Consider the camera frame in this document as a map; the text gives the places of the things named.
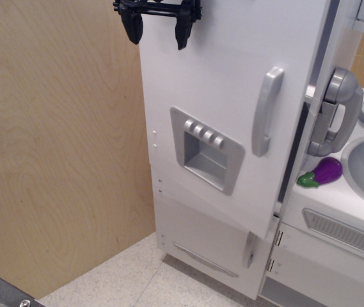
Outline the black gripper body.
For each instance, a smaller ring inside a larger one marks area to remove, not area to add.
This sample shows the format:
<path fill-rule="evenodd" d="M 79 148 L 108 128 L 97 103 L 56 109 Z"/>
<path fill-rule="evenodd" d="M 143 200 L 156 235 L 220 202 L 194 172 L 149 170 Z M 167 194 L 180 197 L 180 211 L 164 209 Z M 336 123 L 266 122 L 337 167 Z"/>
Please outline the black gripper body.
<path fill-rule="evenodd" d="M 118 13 L 127 11 L 163 17 L 177 17 L 181 13 L 188 13 L 192 19 L 202 18 L 201 1 L 113 1 L 113 7 Z"/>

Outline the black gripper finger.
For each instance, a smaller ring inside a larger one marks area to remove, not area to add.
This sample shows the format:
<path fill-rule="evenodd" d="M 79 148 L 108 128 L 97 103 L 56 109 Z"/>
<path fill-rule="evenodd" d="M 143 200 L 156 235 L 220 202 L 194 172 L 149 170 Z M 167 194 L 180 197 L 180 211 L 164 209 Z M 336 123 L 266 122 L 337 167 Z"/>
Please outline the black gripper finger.
<path fill-rule="evenodd" d="M 143 19 L 140 13 L 127 6 L 120 6 L 119 13 L 129 40 L 138 44 L 143 35 Z"/>
<path fill-rule="evenodd" d="M 186 48 L 193 24 L 196 22 L 195 6 L 181 9 L 176 15 L 175 38 L 178 50 Z"/>

